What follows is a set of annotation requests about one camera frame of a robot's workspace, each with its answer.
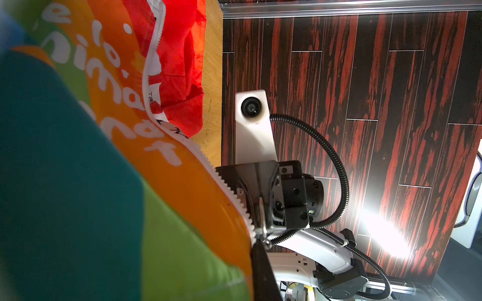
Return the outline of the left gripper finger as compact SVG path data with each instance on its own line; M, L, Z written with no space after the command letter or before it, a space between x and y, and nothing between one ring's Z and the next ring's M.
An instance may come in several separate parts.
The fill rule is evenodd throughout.
M260 239L256 240L251 249L251 263L254 300L282 301L281 293L266 253L265 245Z

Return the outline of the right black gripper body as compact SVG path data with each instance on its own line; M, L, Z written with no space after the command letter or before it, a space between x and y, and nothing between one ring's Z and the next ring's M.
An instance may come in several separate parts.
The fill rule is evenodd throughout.
M325 200L323 183L299 161L263 161L215 169L249 216L253 239L290 239L309 227Z

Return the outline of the white orange kids jacket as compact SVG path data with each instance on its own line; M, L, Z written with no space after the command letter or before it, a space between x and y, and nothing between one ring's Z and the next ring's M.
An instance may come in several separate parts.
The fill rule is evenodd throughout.
M1 299L252 300L202 128L204 1L1 2Z

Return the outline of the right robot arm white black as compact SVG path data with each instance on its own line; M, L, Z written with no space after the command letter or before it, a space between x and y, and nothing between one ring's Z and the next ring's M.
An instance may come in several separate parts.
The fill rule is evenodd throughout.
M291 282L320 290L331 300L354 297L365 286L364 266L348 249L355 242L352 232L330 238L310 226L321 212L325 191L299 162L264 161L216 171L251 218L256 300L289 300Z

